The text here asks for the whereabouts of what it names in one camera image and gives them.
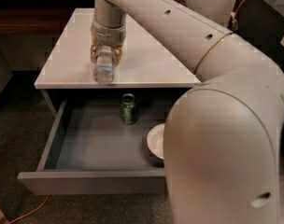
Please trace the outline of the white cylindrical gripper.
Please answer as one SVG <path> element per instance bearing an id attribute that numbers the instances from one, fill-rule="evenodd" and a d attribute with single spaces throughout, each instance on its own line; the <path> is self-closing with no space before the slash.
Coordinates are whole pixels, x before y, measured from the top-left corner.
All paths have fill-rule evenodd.
<path id="1" fill-rule="evenodd" d="M 92 63 L 96 63 L 96 57 L 100 49 L 100 45 L 111 47 L 112 62 L 115 67 L 120 64 L 122 55 L 122 45 L 126 37 L 126 23 L 120 27 L 110 28 L 100 24 L 97 20 L 92 21 L 91 26 L 91 48 L 90 59 Z"/>

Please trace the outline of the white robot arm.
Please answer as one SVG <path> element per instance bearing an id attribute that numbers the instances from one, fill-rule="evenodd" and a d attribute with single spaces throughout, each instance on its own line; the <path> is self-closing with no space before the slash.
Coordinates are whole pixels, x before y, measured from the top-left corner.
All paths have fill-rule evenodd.
<path id="1" fill-rule="evenodd" d="M 95 0 L 130 15 L 200 83 L 173 105 L 163 158 L 175 224 L 279 224 L 284 73 L 239 35 L 172 0 Z"/>

